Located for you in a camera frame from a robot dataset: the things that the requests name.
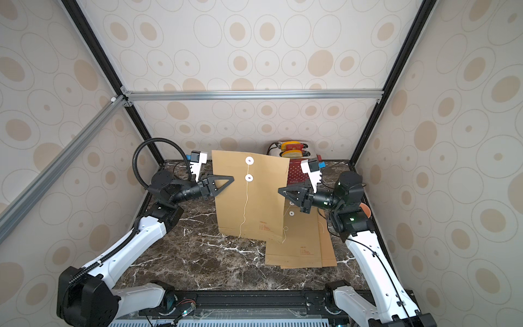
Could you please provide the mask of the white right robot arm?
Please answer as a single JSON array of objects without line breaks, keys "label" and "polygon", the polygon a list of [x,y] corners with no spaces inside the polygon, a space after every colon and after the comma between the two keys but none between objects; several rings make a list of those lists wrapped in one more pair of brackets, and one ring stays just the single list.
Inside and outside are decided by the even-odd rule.
[{"label": "white right robot arm", "polygon": [[310,213],[313,207],[324,209],[354,255],[374,301],[367,301],[351,286],[333,287],[332,296],[336,307],[358,326],[436,326],[434,317],[422,313],[407,294],[385,257],[375,225],[360,206],[364,182],[358,173],[342,172],[332,189],[302,183],[281,187],[278,192],[303,213]]}]

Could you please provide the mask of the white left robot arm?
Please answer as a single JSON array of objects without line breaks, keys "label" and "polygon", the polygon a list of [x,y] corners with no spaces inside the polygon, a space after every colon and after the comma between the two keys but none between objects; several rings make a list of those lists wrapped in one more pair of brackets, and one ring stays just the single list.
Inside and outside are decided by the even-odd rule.
[{"label": "white left robot arm", "polygon": [[160,283],[115,290],[124,272],[151,245],[166,236],[184,213],[181,203],[218,196],[234,177],[205,174],[199,181],[185,181],[162,170],[143,183],[156,202],[132,229],[111,248],[81,268],[69,267],[59,276],[57,316],[71,326],[109,326],[114,319],[144,309],[161,316],[173,314],[177,295]]}]

